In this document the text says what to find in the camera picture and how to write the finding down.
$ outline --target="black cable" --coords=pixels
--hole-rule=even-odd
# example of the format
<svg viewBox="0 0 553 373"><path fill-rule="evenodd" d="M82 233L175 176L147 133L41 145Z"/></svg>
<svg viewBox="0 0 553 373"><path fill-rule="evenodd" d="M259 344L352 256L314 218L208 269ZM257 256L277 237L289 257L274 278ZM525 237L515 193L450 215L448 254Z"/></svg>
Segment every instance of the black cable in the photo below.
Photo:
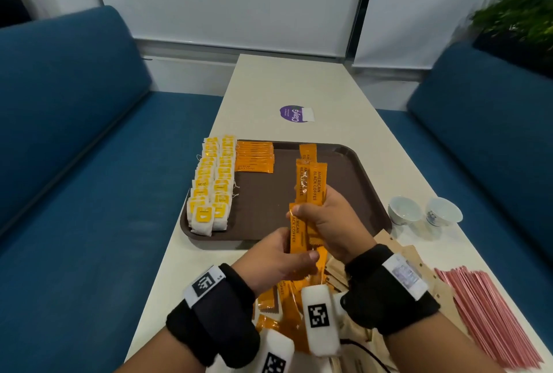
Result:
<svg viewBox="0 0 553 373"><path fill-rule="evenodd" d="M384 365L384 363L382 363L382 362L380 361L380 359L379 359L377 356L375 356L375 355L372 353L372 351L370 351L370 349L363 347L363 345L361 345L360 343L355 342L355 341L353 341L353 340L351 340L351 339L348 339L348 338L342 338L342 339L340 340L340 344L351 344L351 345L355 345L356 347L361 348L363 351L365 351L366 353L368 353L368 355L370 355L372 358L374 358L374 359L377 361L377 363L380 365L380 367L383 368L384 371L385 371L386 373L391 373L391 372L390 372L390 369L388 369L388 368Z"/></svg>

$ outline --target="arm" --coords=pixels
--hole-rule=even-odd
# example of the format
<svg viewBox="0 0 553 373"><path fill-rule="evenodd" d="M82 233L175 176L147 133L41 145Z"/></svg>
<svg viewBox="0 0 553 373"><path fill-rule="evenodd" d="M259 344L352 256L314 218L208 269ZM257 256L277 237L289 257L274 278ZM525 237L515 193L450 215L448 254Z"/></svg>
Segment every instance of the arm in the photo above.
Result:
<svg viewBox="0 0 553 373"><path fill-rule="evenodd" d="M317 272L319 253L287 254L289 243L290 230L277 229L232 265L256 297L281 280L299 280ZM205 370L206 366L193 352L163 328L115 373L203 373Z"/></svg>
<svg viewBox="0 0 553 373"><path fill-rule="evenodd" d="M292 212L314 223L328 251L344 264L377 244L346 199L331 187L323 206L300 204ZM385 342L402 373L503 373L441 313L385 337Z"/></svg>

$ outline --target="brown serving tray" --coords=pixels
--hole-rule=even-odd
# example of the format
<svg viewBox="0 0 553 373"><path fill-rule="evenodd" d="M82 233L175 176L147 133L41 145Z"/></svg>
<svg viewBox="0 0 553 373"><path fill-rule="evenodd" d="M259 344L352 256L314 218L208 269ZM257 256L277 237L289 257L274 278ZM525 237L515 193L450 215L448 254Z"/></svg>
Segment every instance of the brown serving tray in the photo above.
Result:
<svg viewBox="0 0 553 373"><path fill-rule="evenodd" d="M201 241L260 240L282 226L290 226L285 215L295 199L296 159L300 143L274 141L273 174L236 172L231 213L226 231L204 237L190 232L186 206L180 227L190 238ZM356 153L349 147L317 143L317 160L328 163L327 183L342 193L372 236L391 232L391 221L370 183Z"/></svg>

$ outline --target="table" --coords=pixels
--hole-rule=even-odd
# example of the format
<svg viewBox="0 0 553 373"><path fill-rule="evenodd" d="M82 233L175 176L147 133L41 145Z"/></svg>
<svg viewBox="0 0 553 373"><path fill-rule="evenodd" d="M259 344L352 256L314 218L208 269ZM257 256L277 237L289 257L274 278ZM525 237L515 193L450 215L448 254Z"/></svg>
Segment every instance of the table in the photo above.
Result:
<svg viewBox="0 0 553 373"><path fill-rule="evenodd" d="M315 121L293 123L280 108L312 108ZM342 144L353 149L386 207L395 195L411 197L424 208L435 193L371 106L348 71L336 63L240 55L211 135L239 139ZM181 301L183 290L212 264L231 264L244 250L240 243L190 240L175 221L156 280L142 312L127 358L162 328L167 314ZM553 372L553 357L505 292L463 231L432 231L428 224L394 230L402 245L415 245L430 267L449 270L466 265L490 273L505 301Z"/></svg>

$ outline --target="cup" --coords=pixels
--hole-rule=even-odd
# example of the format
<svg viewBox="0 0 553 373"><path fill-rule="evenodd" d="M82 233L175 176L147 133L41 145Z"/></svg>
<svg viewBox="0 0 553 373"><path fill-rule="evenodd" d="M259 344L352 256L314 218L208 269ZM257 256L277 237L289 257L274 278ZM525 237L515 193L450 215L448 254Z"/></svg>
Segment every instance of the cup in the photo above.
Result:
<svg viewBox="0 0 553 373"><path fill-rule="evenodd" d="M442 227L459 223L463 213L459 207L442 197L431 198L426 205L426 221L432 226Z"/></svg>
<svg viewBox="0 0 553 373"><path fill-rule="evenodd" d="M410 198L398 195L390 200L388 215L392 223L401 226L419 221L423 217L423 211Z"/></svg>

